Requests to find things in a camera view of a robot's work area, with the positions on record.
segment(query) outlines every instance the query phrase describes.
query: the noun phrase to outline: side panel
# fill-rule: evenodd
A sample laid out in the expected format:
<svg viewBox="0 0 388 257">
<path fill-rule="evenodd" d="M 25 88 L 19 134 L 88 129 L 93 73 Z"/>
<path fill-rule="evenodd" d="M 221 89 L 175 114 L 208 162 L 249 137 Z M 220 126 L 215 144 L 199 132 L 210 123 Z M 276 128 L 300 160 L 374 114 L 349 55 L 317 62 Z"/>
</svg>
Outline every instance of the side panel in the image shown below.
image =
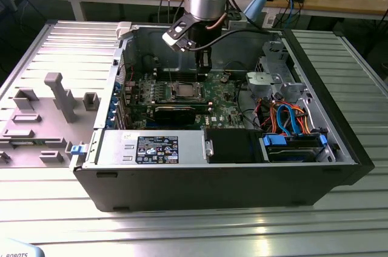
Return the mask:
<svg viewBox="0 0 388 257">
<path fill-rule="evenodd" d="M 366 153 L 359 139 L 354 134 L 354 131 L 350 127 L 341 110 L 338 108 L 321 77 L 316 72 L 309 57 L 302 49 L 294 33 L 291 30 L 286 30 L 284 33 L 285 39 L 290 48 L 289 52 L 291 53 L 291 57 L 293 57 L 293 60 L 296 61 L 295 64 L 300 67 L 301 71 L 309 81 L 307 86 L 311 85 L 311 91 L 316 94 L 316 97 L 319 99 L 323 109 L 326 111 L 328 117 L 333 123 L 352 159 L 361 164 L 359 165 L 359 170 L 353 177 L 350 177 L 341 183 L 343 185 L 352 185 L 364 175 L 368 174 L 374 168 L 374 164 L 370 160 L 369 155 Z"/>
<path fill-rule="evenodd" d="M 155 211 L 313 205 L 355 169 L 76 169 L 75 176 L 103 212 Z"/>
</svg>

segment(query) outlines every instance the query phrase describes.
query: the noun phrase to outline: lab floor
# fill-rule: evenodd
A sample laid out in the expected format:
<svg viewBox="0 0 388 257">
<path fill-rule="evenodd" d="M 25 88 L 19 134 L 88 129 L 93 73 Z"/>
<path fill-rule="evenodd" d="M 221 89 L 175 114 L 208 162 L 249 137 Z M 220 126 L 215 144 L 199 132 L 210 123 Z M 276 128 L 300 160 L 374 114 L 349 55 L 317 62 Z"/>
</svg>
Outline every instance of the lab floor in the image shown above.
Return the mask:
<svg viewBox="0 0 388 257">
<path fill-rule="evenodd" d="M 18 11 L 0 15 L 0 83 L 14 66 L 33 41 L 36 34 L 44 24 L 44 21 L 37 15 L 27 1 L 17 2 Z M 64 1 L 35 1 L 32 3 L 45 15 L 47 19 L 73 20 L 73 12 L 70 3 Z M 148 5 L 123 5 L 102 4 L 94 2 L 84 3 L 85 15 L 89 21 L 135 21 L 155 22 L 157 7 Z M 374 32 L 376 22 L 361 19 L 345 19 L 337 22 L 333 18 L 317 18 L 310 22 L 309 16 L 301 16 L 297 25 L 290 24 L 290 28 L 301 30 L 339 30 L 362 53 L 371 34 Z M 388 64 L 388 35 L 381 36 L 378 44 L 370 53 L 367 62 L 384 80 L 388 70 L 382 68 L 381 64 Z"/>
</svg>

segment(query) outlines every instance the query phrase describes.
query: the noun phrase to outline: warning label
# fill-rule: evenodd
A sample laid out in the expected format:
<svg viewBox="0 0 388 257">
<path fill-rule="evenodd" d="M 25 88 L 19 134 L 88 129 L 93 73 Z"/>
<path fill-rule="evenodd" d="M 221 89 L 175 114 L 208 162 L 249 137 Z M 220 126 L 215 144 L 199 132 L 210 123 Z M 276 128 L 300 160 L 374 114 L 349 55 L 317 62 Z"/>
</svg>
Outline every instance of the warning label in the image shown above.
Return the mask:
<svg viewBox="0 0 388 257">
<path fill-rule="evenodd" d="M 178 157 L 178 137 L 138 137 L 136 163 L 177 164 Z"/>
</svg>

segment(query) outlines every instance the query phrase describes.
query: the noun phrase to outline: gray panel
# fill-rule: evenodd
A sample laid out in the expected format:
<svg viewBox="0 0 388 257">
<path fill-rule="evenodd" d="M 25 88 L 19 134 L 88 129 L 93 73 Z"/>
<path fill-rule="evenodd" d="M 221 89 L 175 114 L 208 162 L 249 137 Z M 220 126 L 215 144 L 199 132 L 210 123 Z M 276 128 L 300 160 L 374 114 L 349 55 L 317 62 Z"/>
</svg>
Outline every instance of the gray panel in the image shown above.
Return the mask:
<svg viewBox="0 0 388 257">
<path fill-rule="evenodd" d="M 326 84 L 375 85 L 369 77 L 321 76 L 321 79 Z"/>
<path fill-rule="evenodd" d="M 343 45 L 330 45 L 330 44 L 308 44 L 303 43 L 301 44 L 303 50 L 344 50 L 346 51 L 346 48 Z"/>
<path fill-rule="evenodd" d="M 380 83 L 381 80 L 370 70 L 367 63 L 353 52 L 354 48 L 345 39 L 331 39 L 332 42 L 326 42 L 327 45 L 322 51 L 318 44 L 313 48 L 315 39 L 305 42 L 305 36 L 299 32 L 294 34 L 299 42 L 310 43 L 309 48 L 313 50 L 306 53 L 327 52 L 326 62 L 331 63 L 313 61 L 313 66 L 375 165 L 388 165 L 386 85 Z M 339 45 L 347 50 L 349 57 L 330 55 L 338 55 Z M 324 60 L 319 56 L 310 56 L 310 59 L 312 58 L 316 61 Z"/>
<path fill-rule="evenodd" d="M 309 57 L 309 59 L 313 62 L 313 64 L 314 62 L 337 62 L 337 65 L 341 65 L 342 63 L 357 64 L 357 62 L 351 56 L 307 55 L 307 57 Z"/>
<path fill-rule="evenodd" d="M 356 63 L 338 63 L 338 62 L 316 62 L 312 61 L 316 69 L 330 69 L 330 70 L 362 70 L 361 66 Z"/>
<path fill-rule="evenodd" d="M 349 69 L 316 69 L 320 76 L 330 76 L 330 77 L 342 77 L 346 76 L 348 78 L 369 78 L 369 76 L 364 72 L 364 70 L 349 70 Z"/>
<path fill-rule="evenodd" d="M 71 141 L 74 145 L 78 145 L 81 141 L 89 142 L 96 112 L 87 112 L 82 98 L 87 92 L 96 92 L 98 96 L 102 95 L 108 76 L 107 71 L 110 69 L 115 51 L 112 48 L 118 46 L 116 37 L 109 40 L 106 38 L 106 34 L 107 32 L 115 34 L 116 26 L 115 23 L 99 25 L 88 22 L 65 22 L 56 24 L 56 28 L 51 26 L 48 32 L 45 29 L 42 32 L 45 34 L 44 39 L 40 44 L 36 44 L 34 52 L 31 52 L 30 60 L 21 60 L 22 71 L 13 81 L 7 96 L 0 100 L 2 108 L 8 107 L 0 112 L 1 130 L 26 130 L 28 128 L 28 130 L 33 130 L 34 139 L 64 138 L 66 142 Z M 67 39 L 57 41 L 52 38 L 50 40 L 49 37 L 52 37 L 54 33 L 66 33 Z M 103 44 L 103 48 L 88 48 L 78 45 L 77 40 L 74 40 L 78 36 L 73 36 L 71 33 L 89 34 L 92 42 L 103 39 L 100 42 Z M 45 44 L 49 42 L 61 42 L 62 46 L 45 47 Z M 63 114 L 53 103 L 53 92 L 44 84 L 44 78 L 48 72 L 60 72 L 63 76 L 64 88 L 70 89 L 73 97 L 76 98 L 74 112 L 77 120 L 72 124 L 66 123 Z M 41 118 L 39 122 L 15 123 L 11 120 L 14 115 L 20 114 L 20 111 L 8 101 L 10 98 L 12 101 L 12 97 L 17 94 L 21 87 L 31 88 L 39 98 L 38 101 L 30 102 L 34 108 L 32 113 Z M 8 164 L 1 164 L 1 167 L 45 167 L 48 165 L 63 167 L 69 165 L 70 159 L 65 154 L 65 147 L 52 149 L 60 152 L 63 157 L 62 163 L 43 163 L 39 158 L 41 151 L 51 149 L 45 144 L 27 145 L 29 143 L 26 141 L 24 145 L 15 145 L 15 149 L 4 149 L 10 155 L 11 161 Z"/>
</svg>

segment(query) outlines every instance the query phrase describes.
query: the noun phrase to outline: blue latch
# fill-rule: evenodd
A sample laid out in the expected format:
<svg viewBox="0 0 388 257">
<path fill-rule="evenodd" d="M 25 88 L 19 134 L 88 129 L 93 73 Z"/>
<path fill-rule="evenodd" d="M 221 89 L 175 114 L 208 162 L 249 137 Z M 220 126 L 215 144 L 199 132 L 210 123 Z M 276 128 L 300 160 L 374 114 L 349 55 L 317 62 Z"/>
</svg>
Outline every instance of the blue latch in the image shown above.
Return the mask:
<svg viewBox="0 0 388 257">
<path fill-rule="evenodd" d="M 74 145 L 70 150 L 72 155 L 83 155 L 87 152 L 88 145 Z"/>
<path fill-rule="evenodd" d="M 108 129 L 112 129 L 113 128 L 113 121 L 107 119 L 105 122 L 105 127 Z"/>
<path fill-rule="evenodd" d="M 121 84 L 118 82 L 115 82 L 115 86 L 113 88 L 115 92 L 119 92 L 121 90 Z"/>
<path fill-rule="evenodd" d="M 266 135 L 264 137 L 264 145 L 287 145 L 286 137 L 282 135 Z"/>
<path fill-rule="evenodd" d="M 327 145 L 327 139 L 324 135 L 319 136 L 319 139 L 321 140 L 323 146 Z"/>
<path fill-rule="evenodd" d="M 112 103 L 114 103 L 114 104 L 117 104 L 118 101 L 119 101 L 119 99 L 118 99 L 117 97 L 115 97 L 115 96 L 112 96 L 112 97 L 110 98 L 110 102 L 112 102 Z"/>
</svg>

